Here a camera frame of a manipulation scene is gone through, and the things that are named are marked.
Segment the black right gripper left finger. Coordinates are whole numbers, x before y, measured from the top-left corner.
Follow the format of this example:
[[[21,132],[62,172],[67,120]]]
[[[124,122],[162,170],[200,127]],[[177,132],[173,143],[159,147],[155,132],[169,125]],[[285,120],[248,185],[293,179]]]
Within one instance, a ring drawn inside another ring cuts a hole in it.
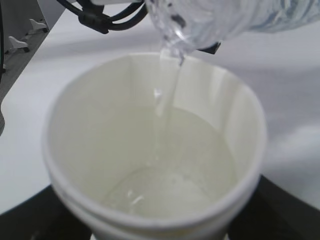
[[[2,240],[89,240],[92,231],[59,200],[51,186],[0,215]]]

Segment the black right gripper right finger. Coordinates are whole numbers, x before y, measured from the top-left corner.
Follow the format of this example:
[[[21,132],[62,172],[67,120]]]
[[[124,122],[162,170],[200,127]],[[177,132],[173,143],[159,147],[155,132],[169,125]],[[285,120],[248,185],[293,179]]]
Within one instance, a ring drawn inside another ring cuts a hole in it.
[[[227,235],[230,240],[318,240],[320,211],[261,176]]]

